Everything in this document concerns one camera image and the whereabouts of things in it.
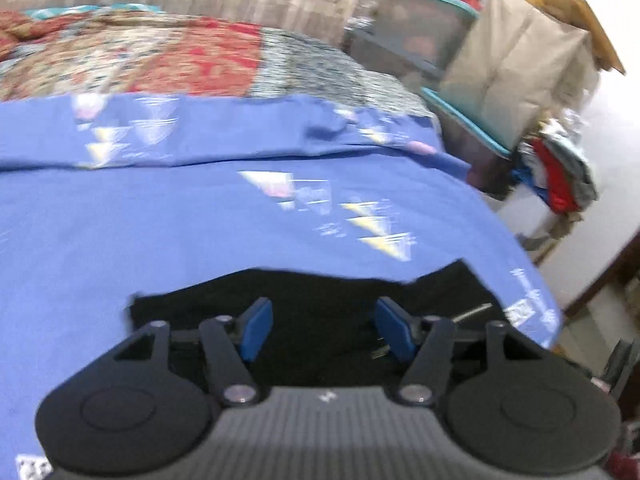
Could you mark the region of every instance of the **black cloth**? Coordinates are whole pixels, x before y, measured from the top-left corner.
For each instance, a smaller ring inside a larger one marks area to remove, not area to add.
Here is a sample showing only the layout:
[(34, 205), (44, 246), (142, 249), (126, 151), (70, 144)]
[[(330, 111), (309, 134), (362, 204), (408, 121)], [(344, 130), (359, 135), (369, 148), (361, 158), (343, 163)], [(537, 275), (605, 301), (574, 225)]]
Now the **black cloth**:
[[(194, 329), (209, 317), (237, 317), (261, 296), (273, 303), (274, 323), (250, 371), (263, 386), (364, 386), (398, 379), (405, 365), (391, 354), (372, 358), (385, 345), (372, 320), (380, 296), (414, 316), (454, 317), (492, 304), (460, 322), (462, 328), (481, 330), (490, 320), (505, 319), (498, 301), (461, 260), (410, 284), (242, 270), (169, 294), (136, 298), (129, 315), (136, 329), (156, 319), (169, 322), (172, 330)], [(188, 360), (184, 357), (178, 367)]]

